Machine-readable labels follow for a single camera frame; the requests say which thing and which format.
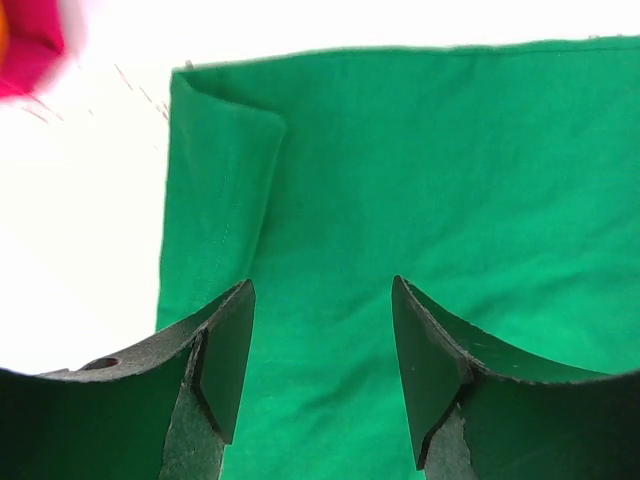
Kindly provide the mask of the green t-shirt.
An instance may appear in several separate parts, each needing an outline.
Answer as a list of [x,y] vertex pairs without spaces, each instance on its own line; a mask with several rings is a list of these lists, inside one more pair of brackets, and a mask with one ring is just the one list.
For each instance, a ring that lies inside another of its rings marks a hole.
[[639,41],[173,72],[157,324],[257,294],[226,479],[420,479],[392,285],[639,374]]

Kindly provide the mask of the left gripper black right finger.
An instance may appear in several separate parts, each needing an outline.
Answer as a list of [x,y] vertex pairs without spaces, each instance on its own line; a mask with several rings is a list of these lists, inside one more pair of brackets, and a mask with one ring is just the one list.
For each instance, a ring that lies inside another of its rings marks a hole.
[[639,374],[527,352],[396,277],[392,317],[412,451],[429,479],[635,479]]

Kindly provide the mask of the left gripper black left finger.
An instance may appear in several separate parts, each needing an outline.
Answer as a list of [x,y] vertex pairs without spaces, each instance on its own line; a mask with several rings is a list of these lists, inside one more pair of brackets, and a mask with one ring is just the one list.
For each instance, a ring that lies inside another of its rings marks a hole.
[[256,295],[243,281],[78,370],[1,373],[5,479],[216,479],[232,442]]

